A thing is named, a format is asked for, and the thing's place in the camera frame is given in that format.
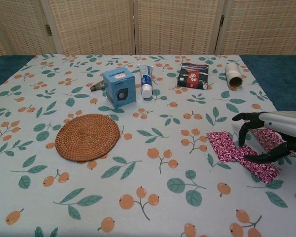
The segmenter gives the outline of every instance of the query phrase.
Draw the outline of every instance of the blue carpet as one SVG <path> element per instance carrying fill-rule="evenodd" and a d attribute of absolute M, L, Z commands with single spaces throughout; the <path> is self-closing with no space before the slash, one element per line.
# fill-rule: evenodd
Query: blue carpet
<path fill-rule="evenodd" d="M 296 111 L 296 56 L 241 56 L 277 110 Z"/>
<path fill-rule="evenodd" d="M 0 56 L 0 85 L 33 56 Z M 296 56 L 241 56 L 277 110 L 296 111 Z"/>
<path fill-rule="evenodd" d="M 33 56 L 7 55 L 0 56 L 0 85 L 29 62 Z"/>

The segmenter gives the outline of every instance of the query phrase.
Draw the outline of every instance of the robotic hand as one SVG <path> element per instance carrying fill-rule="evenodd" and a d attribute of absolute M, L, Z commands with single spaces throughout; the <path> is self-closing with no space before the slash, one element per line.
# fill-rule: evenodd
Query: robotic hand
<path fill-rule="evenodd" d="M 285 141 L 269 153 L 255 155 L 245 155 L 244 158 L 255 163 L 271 163 L 278 159 L 296 152 L 296 112 L 295 111 L 277 111 L 261 113 L 240 113 L 232 118 L 233 121 L 249 120 L 242 125 L 239 131 L 239 145 L 243 146 L 246 134 L 249 129 L 267 127 L 276 131 Z"/>

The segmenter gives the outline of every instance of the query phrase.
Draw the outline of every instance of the white cap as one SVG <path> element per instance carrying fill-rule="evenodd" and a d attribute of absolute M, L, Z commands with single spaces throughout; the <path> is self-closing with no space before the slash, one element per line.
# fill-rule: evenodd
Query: white cap
<path fill-rule="evenodd" d="M 152 86 L 149 84 L 142 85 L 141 91 L 144 99 L 148 99 L 152 96 Z"/>

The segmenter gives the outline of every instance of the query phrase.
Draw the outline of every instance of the toothpaste tube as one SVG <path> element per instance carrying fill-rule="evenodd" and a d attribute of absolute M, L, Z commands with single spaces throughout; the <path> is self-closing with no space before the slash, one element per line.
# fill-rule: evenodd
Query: toothpaste tube
<path fill-rule="evenodd" d="M 141 91 L 142 97 L 148 99 L 152 96 L 152 66 L 148 65 L 139 65 L 139 71 L 141 76 Z"/>

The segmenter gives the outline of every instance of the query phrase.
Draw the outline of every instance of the white roll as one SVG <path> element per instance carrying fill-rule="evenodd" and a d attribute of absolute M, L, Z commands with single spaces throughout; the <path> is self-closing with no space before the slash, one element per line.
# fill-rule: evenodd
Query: white roll
<path fill-rule="evenodd" d="M 236 63 L 228 63 L 225 67 L 227 84 L 230 88 L 239 88 L 242 85 L 242 75 Z"/>

